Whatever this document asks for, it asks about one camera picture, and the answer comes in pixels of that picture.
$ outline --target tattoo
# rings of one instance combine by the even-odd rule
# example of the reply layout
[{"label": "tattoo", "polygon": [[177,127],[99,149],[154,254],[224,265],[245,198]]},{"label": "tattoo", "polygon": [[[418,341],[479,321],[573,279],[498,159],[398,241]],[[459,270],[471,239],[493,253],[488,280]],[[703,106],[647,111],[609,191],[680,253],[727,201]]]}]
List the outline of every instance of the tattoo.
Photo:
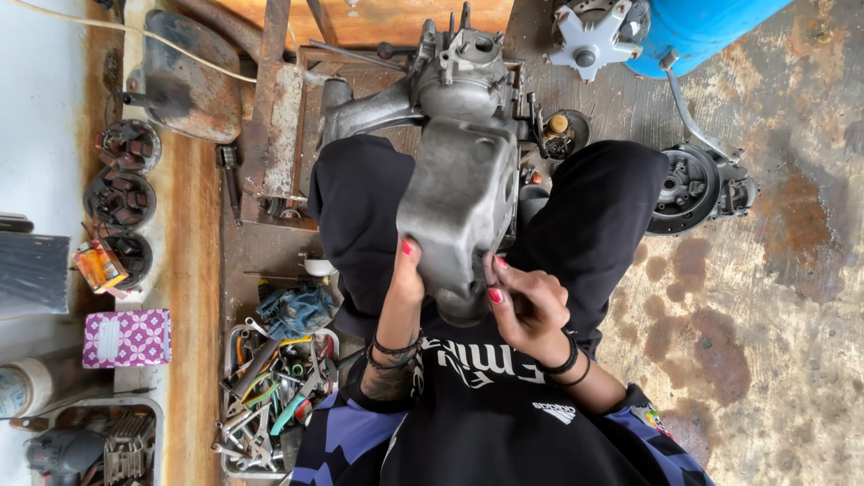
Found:
[{"label": "tattoo", "polygon": [[[413,344],[415,339],[416,333],[412,330],[411,337],[405,347]],[[413,359],[415,354],[416,351],[412,349],[407,353],[398,355],[384,355],[384,359],[379,364],[384,367],[403,365]],[[411,376],[413,374],[414,369],[411,365],[398,369],[375,369],[372,365],[367,364],[363,378],[360,380],[360,391],[373,400],[407,398],[411,393]]]}]

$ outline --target adidas logo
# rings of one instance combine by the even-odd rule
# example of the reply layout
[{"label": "adidas logo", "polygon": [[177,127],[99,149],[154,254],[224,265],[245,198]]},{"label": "adidas logo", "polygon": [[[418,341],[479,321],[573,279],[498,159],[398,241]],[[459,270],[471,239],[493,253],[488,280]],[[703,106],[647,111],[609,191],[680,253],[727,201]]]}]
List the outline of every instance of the adidas logo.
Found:
[{"label": "adidas logo", "polygon": [[573,417],[576,416],[576,409],[572,406],[557,405],[555,403],[531,403],[534,408],[538,408],[548,413],[552,417],[561,420],[565,425],[570,425]]}]

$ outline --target red nail polish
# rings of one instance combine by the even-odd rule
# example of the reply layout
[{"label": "red nail polish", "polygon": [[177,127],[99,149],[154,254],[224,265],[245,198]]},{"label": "red nail polish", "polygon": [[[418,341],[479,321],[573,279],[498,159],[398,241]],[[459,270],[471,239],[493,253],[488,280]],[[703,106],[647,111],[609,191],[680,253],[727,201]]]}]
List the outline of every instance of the red nail polish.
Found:
[{"label": "red nail polish", "polygon": [[489,289],[489,300],[496,304],[501,304],[504,300],[504,296],[501,295],[501,291],[498,289]]}]

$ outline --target person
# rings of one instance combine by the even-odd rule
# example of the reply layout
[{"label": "person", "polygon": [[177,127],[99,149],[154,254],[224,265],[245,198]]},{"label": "person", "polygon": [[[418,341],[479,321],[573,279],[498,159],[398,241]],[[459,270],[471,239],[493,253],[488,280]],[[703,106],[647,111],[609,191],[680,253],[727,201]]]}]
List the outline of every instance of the person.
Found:
[{"label": "person", "polygon": [[423,304],[422,248],[397,234],[413,169],[370,135],[313,168],[309,211],[345,297],[334,324],[370,359],[314,410],[290,484],[713,484],[595,360],[669,159],[603,141],[563,162],[505,258],[484,258],[491,312],[469,328]]}]

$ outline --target blue gas cylinder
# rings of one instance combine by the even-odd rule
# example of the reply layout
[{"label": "blue gas cylinder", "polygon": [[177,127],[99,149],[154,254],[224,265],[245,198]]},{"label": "blue gas cylinder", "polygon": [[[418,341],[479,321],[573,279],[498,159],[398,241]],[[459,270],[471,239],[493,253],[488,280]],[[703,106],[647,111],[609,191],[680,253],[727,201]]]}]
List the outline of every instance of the blue gas cylinder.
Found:
[{"label": "blue gas cylinder", "polygon": [[651,27],[639,43],[638,59],[625,63],[634,73],[666,78],[659,62],[676,48],[675,74],[692,71],[788,5],[791,0],[651,0]]}]

